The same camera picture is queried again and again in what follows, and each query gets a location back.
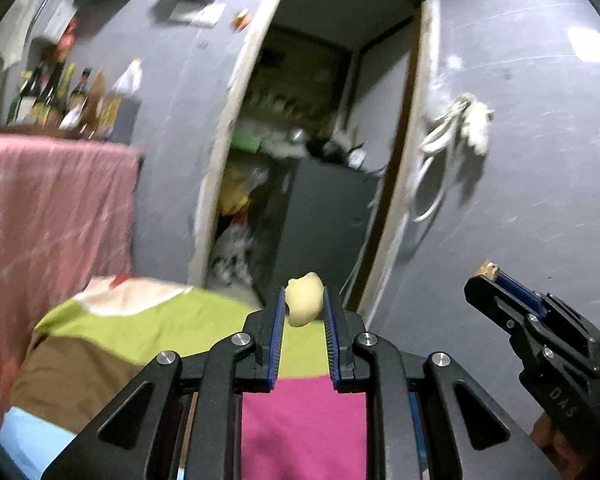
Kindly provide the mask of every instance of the light blue cloth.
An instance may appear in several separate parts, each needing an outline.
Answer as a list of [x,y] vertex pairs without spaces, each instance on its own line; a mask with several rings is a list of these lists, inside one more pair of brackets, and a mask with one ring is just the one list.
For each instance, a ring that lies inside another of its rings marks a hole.
[[43,471],[74,437],[20,408],[11,408],[0,428],[0,444],[29,480],[40,480]]

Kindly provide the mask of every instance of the green cloth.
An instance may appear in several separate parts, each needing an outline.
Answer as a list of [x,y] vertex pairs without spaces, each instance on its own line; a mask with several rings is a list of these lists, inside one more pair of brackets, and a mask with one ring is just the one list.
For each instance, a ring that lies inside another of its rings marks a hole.
[[[132,316],[96,316],[70,299],[36,325],[38,335],[80,337],[133,364],[144,365],[163,350],[180,356],[208,351],[240,332],[253,309],[208,290],[193,289]],[[329,373],[324,325],[302,328],[285,323],[280,378]]]

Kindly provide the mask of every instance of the red object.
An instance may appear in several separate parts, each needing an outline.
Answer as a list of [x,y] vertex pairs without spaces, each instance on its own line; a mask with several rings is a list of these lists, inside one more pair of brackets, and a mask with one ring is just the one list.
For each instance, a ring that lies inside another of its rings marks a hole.
[[58,46],[56,47],[56,57],[60,58],[62,56],[62,52],[65,50],[69,50],[74,46],[75,43],[75,29],[78,26],[78,19],[74,16],[71,18],[69,25],[66,26],[66,29],[62,33],[60,40],[58,41]]
[[240,211],[238,211],[233,218],[231,218],[231,224],[238,225],[246,225],[247,220],[249,219],[249,206],[243,206]]
[[117,275],[111,283],[109,283],[109,288],[116,288],[118,285],[122,285],[133,277],[132,274],[119,274]]

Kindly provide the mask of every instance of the yellow potato piece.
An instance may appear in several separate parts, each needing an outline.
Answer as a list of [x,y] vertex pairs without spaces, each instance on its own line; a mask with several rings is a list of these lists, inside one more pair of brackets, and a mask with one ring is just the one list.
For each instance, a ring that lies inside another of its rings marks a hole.
[[323,304],[324,285],[315,272],[297,280],[289,280],[285,288],[285,301],[289,306],[289,325],[304,326],[313,321]]

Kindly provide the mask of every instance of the door frame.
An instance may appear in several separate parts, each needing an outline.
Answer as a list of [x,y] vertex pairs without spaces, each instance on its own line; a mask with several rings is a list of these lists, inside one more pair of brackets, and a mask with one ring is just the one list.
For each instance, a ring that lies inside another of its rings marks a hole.
[[[371,322],[394,266],[406,228],[416,168],[422,163],[418,149],[425,134],[424,110],[429,81],[438,67],[440,44],[440,1],[419,0],[414,23],[419,27],[417,46],[411,56],[403,107],[396,131],[394,151],[387,169],[378,214],[363,248],[347,307]],[[189,264],[189,284],[204,286],[208,259],[213,246],[218,195],[228,156],[231,136],[242,106],[264,37],[280,0],[262,0],[248,27],[230,79],[227,101],[214,134],[205,175],[200,183],[194,229],[194,254]]]

